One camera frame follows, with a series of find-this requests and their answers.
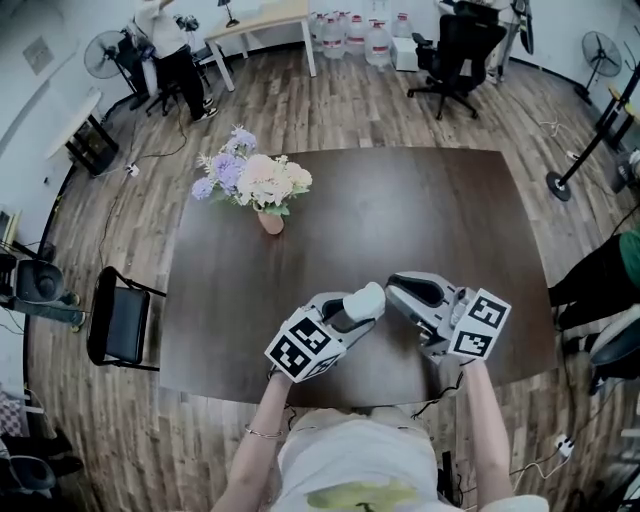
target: wooden floor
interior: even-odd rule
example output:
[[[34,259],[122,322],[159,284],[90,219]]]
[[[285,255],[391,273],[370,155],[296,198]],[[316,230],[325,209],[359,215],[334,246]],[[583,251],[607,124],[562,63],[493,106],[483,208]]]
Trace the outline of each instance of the wooden floor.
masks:
[[[561,203],[550,196],[545,174],[566,170],[565,152],[579,152],[593,135],[586,107],[558,78],[514,64],[500,87],[485,83],[470,96],[480,106],[479,120],[450,103],[444,119],[436,121],[437,98],[405,95],[408,87],[419,85],[421,74],[379,72],[350,56],[340,62],[318,57],[317,64],[318,76],[312,79],[302,49],[235,61],[234,93],[228,93],[217,71],[211,70],[220,114],[191,126],[183,106],[185,148],[173,156],[138,160],[141,172],[135,178],[118,170],[125,161],[180,146],[179,112],[174,107],[163,118],[156,110],[147,118],[123,108],[110,119],[109,130],[122,147],[114,172],[93,180],[84,172],[73,176],[49,238],[58,247],[55,263],[68,286],[83,296],[85,308],[101,269],[99,245],[112,205],[102,245],[105,263],[145,284],[166,287],[196,156],[217,151],[232,125],[254,132],[259,150],[269,154],[370,146],[501,151],[522,195],[550,284],[600,245],[634,204],[626,193],[616,198],[603,188],[602,170],[613,163],[604,146],[572,181],[572,201]],[[556,120],[563,127],[555,138],[549,125],[538,124]],[[145,358],[156,363],[161,313],[162,302],[154,302]],[[74,335],[47,320],[31,323],[30,384],[86,464],[83,473],[62,479],[65,494],[78,510],[211,508],[225,487],[226,472],[255,406],[162,389],[154,373],[95,367],[86,355],[85,336],[86,330]],[[609,397],[611,386],[588,399],[584,358],[571,361],[569,370],[576,415],[562,369],[498,390],[514,470],[551,455],[557,434],[576,433]],[[529,470],[519,491],[540,493],[553,510],[563,510],[572,489],[589,491],[598,477],[611,474],[614,483],[628,473],[632,466],[625,457],[631,447],[620,442],[619,432],[631,424],[637,391],[629,383],[615,388],[602,413],[578,435],[572,460],[547,481]],[[423,419],[438,454],[453,451],[461,488],[473,488],[464,390],[428,408]],[[542,467],[546,472],[557,463],[554,458]],[[464,507],[474,503],[475,493],[466,493]]]

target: black chair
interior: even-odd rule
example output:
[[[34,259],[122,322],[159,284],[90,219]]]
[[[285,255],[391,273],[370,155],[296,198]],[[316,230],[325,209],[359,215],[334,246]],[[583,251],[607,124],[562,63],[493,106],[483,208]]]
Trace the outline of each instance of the black chair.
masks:
[[[118,280],[127,286],[116,286]],[[87,352],[93,364],[159,370],[140,364],[151,302],[150,293],[167,296],[127,279],[113,267],[106,267],[100,272],[93,296],[87,340]]]
[[[467,107],[474,119],[478,111],[462,96],[478,87],[486,78],[485,62],[489,54],[504,38],[507,29],[498,25],[498,11],[457,2],[456,12],[440,18],[440,42],[434,49],[430,41],[414,33],[417,43],[418,66],[429,72],[427,87],[409,89],[407,96],[416,92],[440,94],[440,107],[436,119],[442,119],[442,108],[447,97]],[[471,62],[471,75],[462,75],[466,61]]]

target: wrist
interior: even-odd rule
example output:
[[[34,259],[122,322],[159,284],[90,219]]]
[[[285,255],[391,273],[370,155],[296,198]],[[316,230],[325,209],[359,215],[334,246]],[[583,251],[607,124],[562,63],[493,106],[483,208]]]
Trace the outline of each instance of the wrist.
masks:
[[[291,388],[292,384],[293,384],[293,381],[282,372],[275,372],[271,376],[271,380],[269,381],[270,386],[275,386],[277,388],[284,389],[287,392]]]

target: table leg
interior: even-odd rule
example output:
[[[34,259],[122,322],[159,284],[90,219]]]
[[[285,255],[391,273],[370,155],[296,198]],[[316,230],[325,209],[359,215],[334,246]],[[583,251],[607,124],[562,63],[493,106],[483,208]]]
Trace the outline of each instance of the table leg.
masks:
[[[120,147],[116,144],[116,141],[109,137],[109,134],[104,131],[104,128],[100,126],[100,123],[96,121],[96,118],[93,116],[89,116],[89,122],[96,129],[96,131],[100,134],[100,137],[111,146],[111,149],[114,151],[118,151]]]
[[[247,34],[240,34],[240,43],[242,44],[242,56],[245,59],[249,58],[249,40],[247,39]]]
[[[229,89],[229,92],[235,91],[236,87],[233,85],[233,81],[229,76],[229,71],[227,70],[227,67],[224,65],[224,59],[222,58],[220,49],[218,48],[218,45],[215,44],[215,42],[214,44],[211,45],[211,52],[213,53],[213,57],[216,59],[216,64],[218,64],[218,69],[222,74],[222,79],[224,80],[224,83],[227,85],[227,89]]]
[[[309,24],[307,20],[300,22],[302,25],[302,36],[304,37],[304,45],[307,48],[307,60],[309,61],[309,74],[316,76],[316,63],[313,60],[313,46],[311,46],[311,34],[309,33]]]
[[[596,123],[596,130],[602,128],[602,125],[607,120],[607,117],[609,117],[609,114],[611,114],[611,111],[613,110],[613,107],[615,107],[616,103],[618,103],[618,100],[615,98],[611,98],[609,105],[607,105],[607,108],[604,110],[602,116],[600,116],[600,119],[598,119],[598,122]]]
[[[89,160],[87,160],[82,152],[79,151],[78,148],[76,148],[73,144],[71,144],[71,142],[67,142],[65,146],[69,151],[71,151],[71,154],[78,159],[78,162],[86,167],[87,171],[89,171],[92,176],[97,176],[98,174],[100,174],[98,169],[96,169],[96,166],[93,165]]]
[[[632,124],[633,124],[633,116],[630,116],[629,114],[627,114],[627,118],[624,120],[624,123],[622,123],[622,126],[620,127],[618,132],[611,139],[611,147],[613,149],[618,149],[618,145],[620,144],[622,137],[624,137],[627,131],[629,131],[629,128],[631,128]]]

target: flower vase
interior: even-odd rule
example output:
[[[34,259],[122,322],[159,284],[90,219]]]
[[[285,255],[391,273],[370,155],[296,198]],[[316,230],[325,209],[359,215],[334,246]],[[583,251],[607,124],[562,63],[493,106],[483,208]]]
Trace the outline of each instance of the flower vase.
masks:
[[[264,230],[270,235],[278,235],[284,229],[284,220],[280,215],[258,212],[258,219]]]

